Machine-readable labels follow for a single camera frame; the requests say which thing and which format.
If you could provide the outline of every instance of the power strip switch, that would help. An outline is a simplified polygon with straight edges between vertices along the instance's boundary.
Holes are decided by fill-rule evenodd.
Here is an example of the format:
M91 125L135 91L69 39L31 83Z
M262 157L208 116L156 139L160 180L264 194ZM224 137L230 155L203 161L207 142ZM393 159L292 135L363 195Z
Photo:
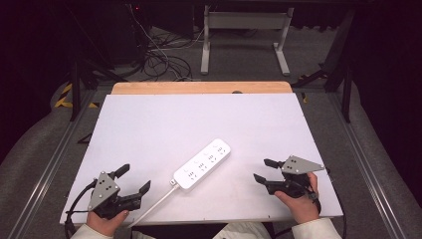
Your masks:
M220 138L199 151L174 172L174 180L185 190L190 190L210 174L230 154L230 146Z

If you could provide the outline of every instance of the person's left hand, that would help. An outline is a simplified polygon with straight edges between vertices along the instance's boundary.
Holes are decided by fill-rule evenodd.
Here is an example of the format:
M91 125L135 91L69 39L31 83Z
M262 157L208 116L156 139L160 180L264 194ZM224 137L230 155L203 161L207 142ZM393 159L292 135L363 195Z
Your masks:
M115 230L120 226L124 219L126 219L128 214L129 211L124 210L118 213L118 215L114 218L107 220L105 218L100 218L91 211L88 213L87 225L104 236L112 237Z

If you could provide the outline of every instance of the power strip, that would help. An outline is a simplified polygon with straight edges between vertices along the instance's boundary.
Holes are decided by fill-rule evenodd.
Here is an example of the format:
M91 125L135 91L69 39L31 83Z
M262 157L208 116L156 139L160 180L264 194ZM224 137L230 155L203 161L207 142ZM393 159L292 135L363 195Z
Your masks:
M230 146L220 138L199 151L183 166L174 172L172 184L179 184L185 190L190 190L208 174L210 174L230 154Z

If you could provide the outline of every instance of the white sleeve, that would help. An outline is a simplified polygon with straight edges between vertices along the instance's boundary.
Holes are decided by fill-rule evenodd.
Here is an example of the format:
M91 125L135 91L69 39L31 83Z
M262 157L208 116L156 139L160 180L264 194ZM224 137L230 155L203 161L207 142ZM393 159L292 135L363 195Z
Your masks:
M71 239L112 239L84 224Z
M340 239L329 218L321 218L292 228L295 239Z

